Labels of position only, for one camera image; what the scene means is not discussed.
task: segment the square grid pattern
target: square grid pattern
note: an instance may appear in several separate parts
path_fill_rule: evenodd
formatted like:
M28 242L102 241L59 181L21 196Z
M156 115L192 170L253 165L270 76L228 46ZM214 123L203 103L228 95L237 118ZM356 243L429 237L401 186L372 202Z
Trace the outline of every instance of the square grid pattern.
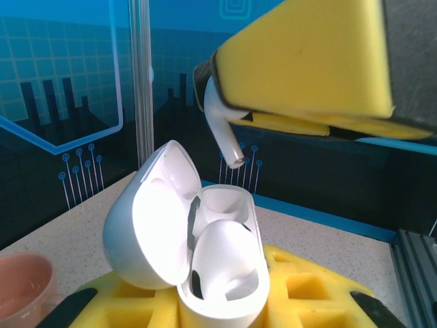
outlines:
M129 29L117 29L122 102L133 120ZM28 118L20 83L30 82L42 124L50 115L42 82L52 80L59 117L68 118L63 78L70 78L77 106L87 96L90 111L117 124L111 31L107 26L0 17L0 114L16 122Z
M173 89L174 96L180 97L180 74L186 74L186 103L193 105L194 68L209 60L230 36L229 33L152 29L154 111L167 101L168 89Z

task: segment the yellow foam holder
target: yellow foam holder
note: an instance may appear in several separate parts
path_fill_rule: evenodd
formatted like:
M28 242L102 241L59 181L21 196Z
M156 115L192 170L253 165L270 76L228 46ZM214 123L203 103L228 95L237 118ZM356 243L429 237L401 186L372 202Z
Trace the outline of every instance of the yellow foam holder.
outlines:
M253 327L377 328L350 296L370 289L315 263L264 245L270 272L270 293ZM114 272L81 288L97 295L71 328L180 328L176 288L142 290L123 282Z

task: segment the yellow gripper pad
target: yellow gripper pad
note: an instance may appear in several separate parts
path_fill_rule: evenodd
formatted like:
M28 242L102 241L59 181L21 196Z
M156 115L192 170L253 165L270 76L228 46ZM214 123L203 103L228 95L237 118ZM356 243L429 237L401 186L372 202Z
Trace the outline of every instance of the yellow gripper pad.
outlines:
M429 137L437 121L427 125L422 109L393 100L385 27L381 0L285 0L195 69L199 106L213 76L223 103L250 111L234 124L346 139Z

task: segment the pink cup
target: pink cup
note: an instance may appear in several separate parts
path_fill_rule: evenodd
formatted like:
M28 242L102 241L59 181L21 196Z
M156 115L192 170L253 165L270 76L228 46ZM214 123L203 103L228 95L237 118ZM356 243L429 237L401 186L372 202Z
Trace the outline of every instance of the pink cup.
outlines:
M37 253L0 258L0 328L34 328L63 299L48 258Z

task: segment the glass panel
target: glass panel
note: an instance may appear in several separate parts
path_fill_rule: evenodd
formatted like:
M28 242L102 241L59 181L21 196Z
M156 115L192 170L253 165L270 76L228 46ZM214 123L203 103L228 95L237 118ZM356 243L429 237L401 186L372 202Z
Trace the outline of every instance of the glass panel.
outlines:
M288 208L292 215L334 226L338 217L344 217L390 230L428 234L437 213L437 156L233 126L246 164L238 170L227 169L197 108L193 69L279 2L151 2L155 146L178 140L193 158L202 180L239 185L269 197L255 201L278 210Z
M137 168L128 2L0 13L0 248Z

